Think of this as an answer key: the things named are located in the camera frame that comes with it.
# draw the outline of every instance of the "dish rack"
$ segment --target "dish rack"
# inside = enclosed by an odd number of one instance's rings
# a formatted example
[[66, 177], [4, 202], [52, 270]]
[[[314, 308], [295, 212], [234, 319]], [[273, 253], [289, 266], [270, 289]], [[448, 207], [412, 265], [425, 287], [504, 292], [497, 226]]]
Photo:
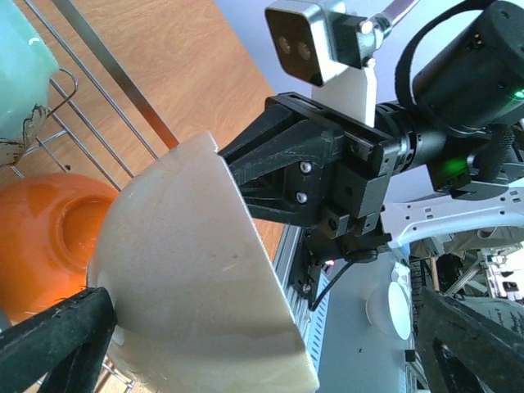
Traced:
[[[87, 159], [92, 166], [92, 170], [88, 170], [88, 175], [98, 177], [120, 191], [143, 167], [148, 166], [153, 160], [157, 160], [168, 149], [175, 147], [178, 141], [75, 6], [69, 1], [63, 0], [55, 1], [54, 3], [56, 9], [69, 21], [70, 27], [91, 49], [93, 55], [109, 73], [112, 81], [120, 86], [119, 93], [127, 96], [129, 99], [126, 102], [128, 106], [129, 102], [131, 102], [134, 110], [142, 115], [142, 123], [145, 120], [150, 127], [146, 127], [145, 131], [138, 129], [135, 125], [136, 120], [133, 121], [130, 115], [124, 113], [121, 105], [114, 99], [111, 92], [102, 86], [102, 82], [96, 76], [96, 72], [91, 71], [88, 64], [80, 59], [73, 47], [66, 42], [66, 39], [63, 38], [58, 30], [55, 29], [55, 26], [33, 2], [30, 0], [17, 2], [19, 8], [43, 36], [44, 41], [52, 49], [52, 52], [55, 52], [53, 46], [63, 50], [69, 57], [69, 60], [75, 64], [75, 67], [83, 75], [83, 79], [87, 80], [88, 83], [79, 82], [77, 71], [60, 68], [60, 74], [65, 75], [72, 82], [61, 78], [61, 75], [55, 75], [50, 80], [50, 93], [55, 98], [58, 98], [59, 103], [54, 106], [54, 109], [50, 110], [42, 132], [37, 136], [34, 145], [26, 151], [16, 166], [0, 166], [0, 186], [9, 183], [16, 177], [23, 178], [35, 172], [75, 171], [75, 168], [78, 166], [77, 161]], [[128, 133], [126, 140], [133, 140], [134, 144], [131, 144], [133, 151], [138, 148], [142, 149], [140, 165], [135, 165], [137, 168], [133, 168], [129, 162], [122, 158], [116, 146], [100, 130], [96, 122], [90, 120], [86, 110], [75, 102], [75, 97], [84, 89], [89, 89], [88, 95], [98, 94], [99, 97], [101, 95], [105, 99], [106, 108], [104, 111], [112, 111], [113, 115], [116, 114], [125, 125]], [[82, 132], [79, 132], [78, 128], [73, 124], [83, 125]], [[93, 140], [93, 137], [97, 143], [96, 145], [90, 142]], [[62, 158], [63, 154], [60, 154], [60, 150], [62, 153], [64, 152], [64, 146], [68, 152], [67, 160]], [[106, 386], [108, 384], [113, 386], [111, 391], [123, 391], [125, 393], [133, 391], [135, 387], [135, 381], [130, 381], [122, 376], [111, 364], [110, 360], [106, 359], [96, 391], [107, 391]], [[120, 384], [120, 387], [117, 389], [115, 385], [118, 384]], [[38, 387], [35, 385], [29, 391], [33, 391], [36, 388]]]

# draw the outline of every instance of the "black cable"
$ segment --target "black cable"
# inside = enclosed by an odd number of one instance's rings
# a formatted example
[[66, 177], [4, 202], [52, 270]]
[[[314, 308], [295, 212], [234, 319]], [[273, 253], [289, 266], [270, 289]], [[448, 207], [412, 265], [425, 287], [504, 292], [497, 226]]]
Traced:
[[342, 274], [344, 274], [347, 269], [353, 266], [354, 263], [355, 262], [353, 261], [346, 261], [344, 267], [340, 269], [340, 271], [337, 274], [335, 274], [335, 277], [332, 278], [332, 280], [327, 284], [327, 286], [322, 290], [322, 292], [320, 292], [320, 295], [317, 296], [317, 298], [313, 302], [313, 305], [311, 305], [310, 307], [311, 311], [315, 311], [320, 306], [320, 303], [322, 302], [323, 298], [326, 297], [329, 291], [331, 291], [333, 285], [337, 283], [339, 278], [342, 277]]

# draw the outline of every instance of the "wooden surface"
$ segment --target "wooden surface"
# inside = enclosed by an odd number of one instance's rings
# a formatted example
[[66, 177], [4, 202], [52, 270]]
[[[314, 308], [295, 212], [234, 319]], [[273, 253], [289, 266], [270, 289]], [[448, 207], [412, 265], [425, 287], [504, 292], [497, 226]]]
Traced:
[[[48, 0], [34, 2], [151, 145], [159, 154], [166, 153], [160, 139], [52, 3]], [[151, 155], [25, 4], [19, 0], [16, 3], [42, 34], [61, 66], [78, 77], [80, 89], [74, 97], [75, 103], [129, 168], [138, 174], [152, 162]], [[225, 146], [263, 110], [264, 99], [273, 94], [211, 0], [84, 0], [75, 3], [180, 141], [209, 130], [219, 147]], [[56, 79], [70, 91], [71, 83], [67, 78], [60, 75]], [[59, 101], [60, 97], [52, 89], [50, 106]], [[57, 113], [117, 182], [125, 185], [129, 176], [79, 117], [67, 106]], [[48, 120], [41, 138], [60, 129]], [[67, 135], [47, 146], [64, 165], [70, 166], [71, 171], [105, 181]], [[18, 168], [24, 175], [58, 171], [43, 149], [25, 157]], [[15, 180], [10, 169], [0, 169], [0, 184]], [[257, 227], [273, 258], [282, 227], [261, 222]], [[123, 392], [124, 389], [121, 382], [111, 378], [104, 391]]]

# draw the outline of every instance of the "metal wire rack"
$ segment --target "metal wire rack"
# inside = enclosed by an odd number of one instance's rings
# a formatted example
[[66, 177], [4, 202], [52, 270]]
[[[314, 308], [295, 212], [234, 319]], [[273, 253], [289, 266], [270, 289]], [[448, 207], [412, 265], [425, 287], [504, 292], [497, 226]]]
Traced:
[[[53, 2], [60, 13], [69, 21], [71, 27], [73, 27], [77, 35], [80, 36], [82, 41], [88, 45], [93, 55], [102, 63], [104, 68], [111, 75], [112, 79], [120, 86], [128, 99], [134, 104], [138, 112], [151, 126], [151, 129], [154, 132], [150, 132], [150, 134], [163, 142], [162, 147], [164, 150], [166, 150], [166, 148], [172, 148], [176, 146], [178, 143], [176, 138], [169, 131], [163, 120], [152, 109], [151, 105], [149, 105], [146, 98], [138, 90], [137, 86], [125, 74], [122, 67], [120, 67], [116, 59], [107, 50], [102, 41], [100, 41], [94, 31], [90, 29], [88, 22], [82, 17], [75, 6], [69, 1], [56, 0]], [[95, 73], [88, 68], [88, 66], [80, 59], [79, 56], [77, 56], [72, 46], [66, 42], [58, 30], [55, 29], [48, 19], [46, 19], [46, 16], [33, 4], [33, 2], [30, 0], [23, 0], [23, 3], [27, 6], [27, 11], [32, 13], [32, 15], [28, 15], [28, 12], [26, 12], [26, 16], [28, 16], [30, 20], [38, 20], [39, 23], [41, 23], [43, 28], [47, 30], [50, 36], [56, 40], [56, 43], [61, 47], [61, 49], [63, 49], [70, 59], [72, 59], [72, 61], [76, 64], [80, 72], [82, 72], [87, 77], [90, 84], [81, 86], [74, 73], [65, 68], [61, 68], [61, 73], [69, 76], [72, 79], [73, 82], [71, 89], [63, 88], [62, 85], [64, 82], [59, 82], [56, 78], [52, 78], [50, 80], [52, 89], [58, 93], [58, 95], [61, 97], [61, 101], [55, 105], [52, 110], [49, 111], [46, 125], [48, 125], [50, 122], [54, 122], [54, 125], [57, 126], [58, 130], [56, 130], [55, 127], [55, 130], [50, 132], [48, 135], [36, 137], [34, 145], [26, 151], [16, 166], [0, 166], [0, 174], [2, 175], [2, 177], [0, 177], [0, 186], [2, 183], [5, 183], [3, 179], [6, 177], [6, 172], [12, 171], [12, 173], [14, 173], [19, 178], [23, 178], [24, 176], [28, 175], [28, 173], [26, 173], [22, 167], [24, 167], [25, 164], [30, 160], [41, 160], [42, 156], [35, 154], [37, 152], [43, 152], [48, 158], [51, 159], [54, 165], [53, 171], [70, 171], [71, 165], [64, 162], [61, 159], [60, 154], [56, 154], [54, 151], [56, 150], [55, 148], [57, 146], [57, 142], [69, 140], [75, 145], [76, 149], [78, 149], [78, 152], [85, 156], [91, 162], [91, 164], [94, 165], [96, 170], [102, 174], [103, 178], [105, 178], [107, 182], [112, 184], [113, 187], [120, 191], [127, 181], [135, 176], [137, 170], [131, 168], [131, 165], [129, 165], [122, 158], [117, 149], [111, 145], [106, 135], [104, 135], [104, 133], [98, 129], [98, 127], [89, 119], [88, 115], [86, 115], [85, 111], [81, 109], [79, 105], [77, 105], [74, 100], [76, 93], [83, 88], [94, 88], [95, 90], [93, 91], [97, 91], [98, 94], [102, 95], [107, 107], [111, 108], [118, 115], [120, 120], [122, 120], [127, 126], [127, 129], [131, 133], [129, 137], [132, 138], [134, 136], [136, 141], [138, 141], [138, 143], [145, 149], [150, 162], [157, 160], [160, 156], [160, 154], [148, 140], [151, 139], [151, 135], [149, 138], [146, 138], [144, 133], [138, 130], [138, 127], [133, 123], [129, 116], [124, 113], [124, 110], [121, 109], [117, 101], [111, 96], [108, 90], [102, 86], [102, 83], [95, 76]], [[93, 42], [97, 44], [96, 51], [91, 47]], [[68, 121], [65, 120], [62, 116], [62, 108], [69, 108], [69, 111], [72, 111], [75, 114], [77, 120], [81, 121], [85, 128], [88, 129], [89, 133], [84, 133], [82, 135], [77, 133], [76, 129], [69, 125]], [[90, 151], [86, 143], [86, 138], [93, 137], [96, 138], [100, 145], [102, 145], [105, 153], [109, 154], [111, 159], [118, 165], [127, 178], [120, 176], [120, 179], [117, 179], [113, 173], [114, 171], [108, 169], [106, 165], [104, 165], [104, 163], [99, 160], [97, 154]], [[100, 381], [96, 391], [103, 391], [104, 386], [108, 383], [110, 378], [114, 378], [115, 380], [119, 381], [122, 385], [122, 391], [125, 393], [131, 392], [135, 386], [135, 381], [130, 381], [126, 377], [122, 376], [111, 364], [110, 360], [107, 359], [103, 364]]]

